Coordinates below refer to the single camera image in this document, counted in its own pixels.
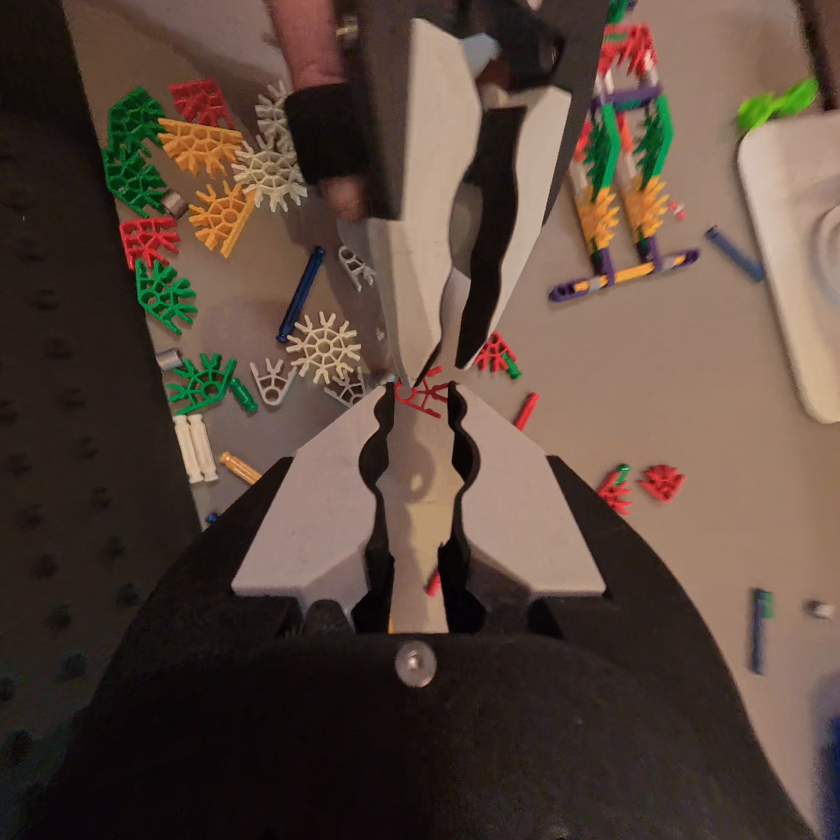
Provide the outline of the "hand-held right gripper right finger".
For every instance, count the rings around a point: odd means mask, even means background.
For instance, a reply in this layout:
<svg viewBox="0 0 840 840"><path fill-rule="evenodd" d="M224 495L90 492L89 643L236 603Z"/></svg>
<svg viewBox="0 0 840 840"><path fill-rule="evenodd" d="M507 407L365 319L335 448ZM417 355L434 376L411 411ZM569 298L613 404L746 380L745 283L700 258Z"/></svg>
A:
<svg viewBox="0 0 840 840"><path fill-rule="evenodd" d="M448 631L476 634L493 613L527 613L544 599L604 595L602 573L541 447L456 381L447 411L461 478L437 562Z"/></svg>

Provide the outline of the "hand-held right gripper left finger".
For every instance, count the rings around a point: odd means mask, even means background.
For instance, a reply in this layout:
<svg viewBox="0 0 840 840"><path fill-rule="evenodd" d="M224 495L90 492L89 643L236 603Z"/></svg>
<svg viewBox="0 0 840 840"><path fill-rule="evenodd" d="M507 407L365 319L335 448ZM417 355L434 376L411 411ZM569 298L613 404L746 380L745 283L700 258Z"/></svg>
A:
<svg viewBox="0 0 840 840"><path fill-rule="evenodd" d="M360 633L388 631L394 582L379 478L395 387L379 385L291 458L232 580L237 596L338 604Z"/></svg>

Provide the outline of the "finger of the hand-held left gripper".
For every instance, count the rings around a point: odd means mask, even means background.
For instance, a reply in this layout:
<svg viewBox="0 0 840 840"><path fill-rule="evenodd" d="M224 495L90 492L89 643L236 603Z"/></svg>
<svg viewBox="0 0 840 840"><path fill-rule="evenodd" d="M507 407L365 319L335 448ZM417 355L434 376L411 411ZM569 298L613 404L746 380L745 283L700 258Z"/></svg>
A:
<svg viewBox="0 0 840 840"><path fill-rule="evenodd" d="M395 367L414 385L442 341L452 206L482 108L458 38L415 18L410 46L402 210L396 220L368 221L367 235Z"/></svg>
<svg viewBox="0 0 840 840"><path fill-rule="evenodd" d="M495 331L541 233L571 102L549 85L511 95L482 118L471 174L481 214L458 331L460 370Z"/></svg>

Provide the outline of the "multicoloured toy frame assembly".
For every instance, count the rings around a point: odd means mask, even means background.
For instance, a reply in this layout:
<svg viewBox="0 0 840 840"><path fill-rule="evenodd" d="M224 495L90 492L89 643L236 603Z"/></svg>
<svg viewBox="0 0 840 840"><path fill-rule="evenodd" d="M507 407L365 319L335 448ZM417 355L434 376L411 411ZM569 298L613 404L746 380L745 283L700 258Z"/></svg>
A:
<svg viewBox="0 0 840 840"><path fill-rule="evenodd" d="M657 231L668 196L663 170L674 139L649 25L629 20L637 2L610 2L595 73L569 175L591 266L613 279L611 243L624 213L639 263L659 264Z"/></svg>

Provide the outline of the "person's left hand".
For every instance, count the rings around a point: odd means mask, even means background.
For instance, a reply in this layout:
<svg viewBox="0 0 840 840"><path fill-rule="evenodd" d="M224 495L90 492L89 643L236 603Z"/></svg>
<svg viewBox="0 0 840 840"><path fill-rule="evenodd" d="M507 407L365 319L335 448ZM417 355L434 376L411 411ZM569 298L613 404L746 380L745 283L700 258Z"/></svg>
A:
<svg viewBox="0 0 840 840"><path fill-rule="evenodd" d="M268 1L266 8L295 92L345 82L330 1ZM323 178L323 201L339 220L352 224L365 216L365 183L360 175Z"/></svg>

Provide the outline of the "white snowflake connector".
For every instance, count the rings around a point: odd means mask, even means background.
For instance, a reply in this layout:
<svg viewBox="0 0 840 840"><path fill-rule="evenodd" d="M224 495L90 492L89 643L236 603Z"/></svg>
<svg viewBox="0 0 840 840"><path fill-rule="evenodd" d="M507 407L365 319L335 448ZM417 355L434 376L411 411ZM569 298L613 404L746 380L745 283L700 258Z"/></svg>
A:
<svg viewBox="0 0 840 840"><path fill-rule="evenodd" d="M287 339L287 353L297 357L291 365L300 377L311 374L315 383L325 385L350 375L361 362L361 345L349 321L336 323L336 314L318 314L318 323L303 315Z"/></svg>
<svg viewBox="0 0 840 840"><path fill-rule="evenodd" d="M236 150L232 163L236 183L256 208L265 203L274 213L278 209L287 212L290 203L299 207L308 197L308 189L292 141L259 136L257 144L254 149L244 142Z"/></svg>
<svg viewBox="0 0 840 840"><path fill-rule="evenodd" d="M255 115L260 135L280 146L291 142L291 133L285 110L287 88L278 79L266 86L257 97Z"/></svg>

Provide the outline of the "light grey connector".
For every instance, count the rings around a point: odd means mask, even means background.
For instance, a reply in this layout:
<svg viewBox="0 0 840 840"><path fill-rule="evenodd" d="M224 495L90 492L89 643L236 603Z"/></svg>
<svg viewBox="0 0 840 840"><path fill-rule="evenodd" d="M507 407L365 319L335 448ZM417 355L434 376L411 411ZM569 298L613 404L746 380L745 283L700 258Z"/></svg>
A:
<svg viewBox="0 0 840 840"><path fill-rule="evenodd" d="M340 246L338 259L344 273L358 292L362 292L363 287L371 287L374 284L374 270L358 257L351 248L346 245Z"/></svg>
<svg viewBox="0 0 840 840"><path fill-rule="evenodd" d="M360 366L344 373L342 377L333 376L330 383L323 387L323 390L332 399L347 408L364 399L368 392L364 373Z"/></svg>
<svg viewBox="0 0 840 840"><path fill-rule="evenodd" d="M248 367L262 403L270 408L279 407L296 380L295 367L282 358L276 362L266 358L263 370L255 362L249 362Z"/></svg>

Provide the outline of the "short white rod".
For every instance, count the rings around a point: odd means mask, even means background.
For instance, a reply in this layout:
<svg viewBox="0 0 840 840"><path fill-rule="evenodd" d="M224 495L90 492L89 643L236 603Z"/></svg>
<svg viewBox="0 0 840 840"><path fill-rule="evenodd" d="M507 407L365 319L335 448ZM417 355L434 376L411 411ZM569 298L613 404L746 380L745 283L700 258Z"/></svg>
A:
<svg viewBox="0 0 840 840"><path fill-rule="evenodd" d="M190 428L193 452L198 468L206 483L218 480L216 459L209 443L207 428L200 413L192 413L187 417Z"/></svg>
<svg viewBox="0 0 840 840"><path fill-rule="evenodd" d="M186 416L173 416L172 421L187 478L191 485L201 483L204 481L203 472L198 465L187 418Z"/></svg>

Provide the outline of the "green fan connector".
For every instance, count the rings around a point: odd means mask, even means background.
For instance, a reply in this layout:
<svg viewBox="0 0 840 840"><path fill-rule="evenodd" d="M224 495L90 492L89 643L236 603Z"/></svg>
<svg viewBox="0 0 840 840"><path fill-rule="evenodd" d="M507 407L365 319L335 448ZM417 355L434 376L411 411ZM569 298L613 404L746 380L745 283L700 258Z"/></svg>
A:
<svg viewBox="0 0 840 840"><path fill-rule="evenodd" d="M151 267L136 261L134 275L142 309L174 335L181 336L182 329L176 321L191 326L197 314L197 307L192 303L196 293L189 280L179 276L176 268L159 260L154 260Z"/></svg>
<svg viewBox="0 0 840 840"><path fill-rule="evenodd" d="M198 363L185 359L172 371L175 381L165 384L174 416L201 412L220 403L235 377L236 358L223 360L221 353L200 353Z"/></svg>
<svg viewBox="0 0 840 840"><path fill-rule="evenodd" d="M153 163L141 152L124 148L101 148L100 153L111 194L143 218L149 216L148 207L165 213L163 199L168 186Z"/></svg>
<svg viewBox="0 0 840 840"><path fill-rule="evenodd" d="M143 86L132 89L117 100L108 111L108 150L111 155L131 155L135 152L149 154L144 146L150 140L162 147L159 139L160 120L165 112L159 101Z"/></svg>

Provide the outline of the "thick blue rod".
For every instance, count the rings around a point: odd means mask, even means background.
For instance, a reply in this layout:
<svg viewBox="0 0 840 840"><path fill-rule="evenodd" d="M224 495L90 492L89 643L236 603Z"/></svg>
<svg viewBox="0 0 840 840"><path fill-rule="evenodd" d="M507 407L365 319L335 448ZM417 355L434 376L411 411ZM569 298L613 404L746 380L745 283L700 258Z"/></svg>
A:
<svg viewBox="0 0 840 840"><path fill-rule="evenodd" d="M774 619L774 610L772 617L766 617L763 614L763 609L760 604L755 601L754 591L762 589L755 587L751 592L751 610L750 610L750 630L749 630L749 667L752 673L757 676L764 674L765 662L765 625L767 622Z"/></svg>

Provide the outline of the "lime green toy piece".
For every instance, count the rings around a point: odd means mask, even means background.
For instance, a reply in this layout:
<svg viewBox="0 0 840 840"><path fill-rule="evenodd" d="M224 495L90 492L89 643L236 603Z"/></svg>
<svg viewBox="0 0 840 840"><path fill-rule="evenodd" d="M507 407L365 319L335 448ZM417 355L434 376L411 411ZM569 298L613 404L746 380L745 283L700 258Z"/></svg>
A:
<svg viewBox="0 0 840 840"><path fill-rule="evenodd" d="M769 91L749 98L738 109L738 131L747 133L771 119L795 116L813 105L818 91L817 79L808 77L779 95Z"/></svg>

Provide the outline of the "black perforated foam strip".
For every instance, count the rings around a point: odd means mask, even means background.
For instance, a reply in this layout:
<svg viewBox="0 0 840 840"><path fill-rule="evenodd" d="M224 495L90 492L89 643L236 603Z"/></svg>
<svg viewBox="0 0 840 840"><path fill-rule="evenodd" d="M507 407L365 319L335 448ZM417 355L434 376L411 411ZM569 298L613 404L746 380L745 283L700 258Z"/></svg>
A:
<svg viewBox="0 0 840 840"><path fill-rule="evenodd" d="M196 534L59 2L2 2L2 790Z"/></svg>

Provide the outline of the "white tray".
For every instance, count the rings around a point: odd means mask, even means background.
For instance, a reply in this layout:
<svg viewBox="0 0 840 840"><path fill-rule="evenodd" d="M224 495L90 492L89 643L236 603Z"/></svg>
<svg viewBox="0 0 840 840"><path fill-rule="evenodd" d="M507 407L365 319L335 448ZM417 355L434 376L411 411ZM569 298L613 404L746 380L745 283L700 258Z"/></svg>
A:
<svg viewBox="0 0 840 840"><path fill-rule="evenodd" d="M765 123L738 173L805 410L839 420L839 111Z"/></svg>

